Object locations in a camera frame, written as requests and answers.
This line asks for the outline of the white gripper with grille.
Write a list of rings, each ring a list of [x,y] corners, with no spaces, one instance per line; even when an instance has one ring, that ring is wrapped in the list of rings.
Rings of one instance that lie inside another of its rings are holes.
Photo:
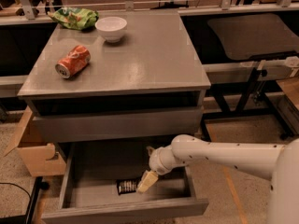
[[[151,171],[145,171],[137,185],[136,191],[146,192],[158,181],[158,175],[166,175],[174,169],[174,155],[168,147],[149,147],[149,167]]]

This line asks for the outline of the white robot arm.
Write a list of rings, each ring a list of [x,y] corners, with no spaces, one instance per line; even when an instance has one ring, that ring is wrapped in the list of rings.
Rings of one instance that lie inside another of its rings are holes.
[[[299,140],[287,145],[216,143],[187,134],[149,152],[149,169],[137,186],[146,192],[160,175],[206,159],[270,181],[267,224],[299,224]]]

